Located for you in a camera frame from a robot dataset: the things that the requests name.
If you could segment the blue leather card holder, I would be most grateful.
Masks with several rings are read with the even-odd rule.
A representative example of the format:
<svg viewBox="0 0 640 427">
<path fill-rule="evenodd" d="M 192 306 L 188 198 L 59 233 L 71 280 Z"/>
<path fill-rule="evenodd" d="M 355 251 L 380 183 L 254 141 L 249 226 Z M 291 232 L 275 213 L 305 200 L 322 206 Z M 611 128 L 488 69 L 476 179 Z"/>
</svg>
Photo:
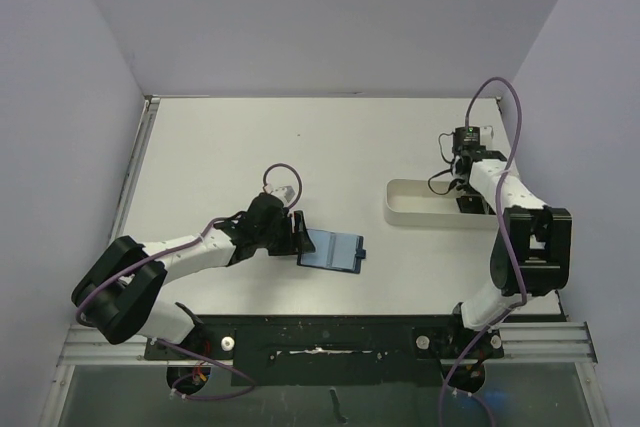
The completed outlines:
<svg viewBox="0 0 640 427">
<path fill-rule="evenodd" d="M 297 265 L 332 272 L 358 275 L 366 259 L 364 237 L 357 234 L 311 229 L 315 251 L 298 256 Z"/>
</svg>

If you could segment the aluminium frame rail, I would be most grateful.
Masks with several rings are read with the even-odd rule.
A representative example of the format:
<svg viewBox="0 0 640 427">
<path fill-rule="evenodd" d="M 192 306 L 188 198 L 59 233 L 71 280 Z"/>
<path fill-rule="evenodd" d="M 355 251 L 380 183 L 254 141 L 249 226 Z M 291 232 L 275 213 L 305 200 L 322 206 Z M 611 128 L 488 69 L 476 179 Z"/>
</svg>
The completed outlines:
<svg viewBox="0 0 640 427">
<path fill-rule="evenodd" d="M 586 322 L 503 323 L 499 361 L 525 363 L 596 363 Z"/>
</svg>

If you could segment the white plastic card tray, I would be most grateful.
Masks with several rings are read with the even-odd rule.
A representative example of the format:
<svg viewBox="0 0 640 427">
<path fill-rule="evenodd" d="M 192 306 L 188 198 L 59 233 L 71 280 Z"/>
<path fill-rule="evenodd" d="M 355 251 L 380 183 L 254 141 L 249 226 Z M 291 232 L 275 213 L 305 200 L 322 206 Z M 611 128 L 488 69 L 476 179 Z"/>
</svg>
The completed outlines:
<svg viewBox="0 0 640 427">
<path fill-rule="evenodd" d="M 494 231 L 494 215 L 462 213 L 456 196 L 437 196 L 426 180 L 392 179 L 385 187 L 383 213 L 385 221 L 395 227 L 437 230 Z"/>
</svg>

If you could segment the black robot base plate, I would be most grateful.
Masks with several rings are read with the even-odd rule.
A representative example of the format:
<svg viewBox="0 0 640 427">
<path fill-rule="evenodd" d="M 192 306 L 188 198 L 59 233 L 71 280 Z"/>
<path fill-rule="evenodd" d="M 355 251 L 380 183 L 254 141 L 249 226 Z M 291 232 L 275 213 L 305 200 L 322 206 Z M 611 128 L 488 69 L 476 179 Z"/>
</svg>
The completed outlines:
<svg viewBox="0 0 640 427">
<path fill-rule="evenodd" d="M 455 380 L 481 379 L 501 359 L 498 332 L 478 337 L 457 315 L 207 315 L 185 349 L 229 361 L 235 386 L 440 385 L 459 361 Z"/>
</svg>

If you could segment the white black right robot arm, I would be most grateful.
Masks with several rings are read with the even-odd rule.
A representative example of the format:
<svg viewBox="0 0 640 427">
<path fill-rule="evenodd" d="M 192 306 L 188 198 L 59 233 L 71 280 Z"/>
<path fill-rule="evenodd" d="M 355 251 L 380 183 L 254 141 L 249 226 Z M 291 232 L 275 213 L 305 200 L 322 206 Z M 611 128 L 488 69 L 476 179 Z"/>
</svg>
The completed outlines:
<svg viewBox="0 0 640 427">
<path fill-rule="evenodd" d="M 452 155 L 449 190 L 460 212 L 492 214 L 498 222 L 490 280 L 460 305 L 462 321 L 445 331 L 448 349 L 466 356 L 480 345 L 479 330 L 500 323 L 530 299 L 566 286 L 572 217 L 533 194 L 508 158 L 483 143 L 481 128 L 456 128 Z"/>
</svg>

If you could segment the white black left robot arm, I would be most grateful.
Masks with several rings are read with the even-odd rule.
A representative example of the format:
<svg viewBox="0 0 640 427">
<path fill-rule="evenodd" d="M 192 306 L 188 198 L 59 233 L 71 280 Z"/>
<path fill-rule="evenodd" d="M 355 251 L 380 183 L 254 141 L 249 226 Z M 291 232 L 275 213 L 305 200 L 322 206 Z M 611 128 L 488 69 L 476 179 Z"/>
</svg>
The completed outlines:
<svg viewBox="0 0 640 427">
<path fill-rule="evenodd" d="M 280 196 L 260 193 L 247 210 L 214 218 L 196 235 L 160 242 L 118 237 L 72 291 L 76 319 L 112 345 L 141 335 L 167 341 L 180 357 L 193 357 L 204 342 L 201 324 L 182 302 L 160 299 L 162 288 L 206 269 L 236 265 L 260 249 L 275 257 L 315 250 L 303 213 Z"/>
</svg>

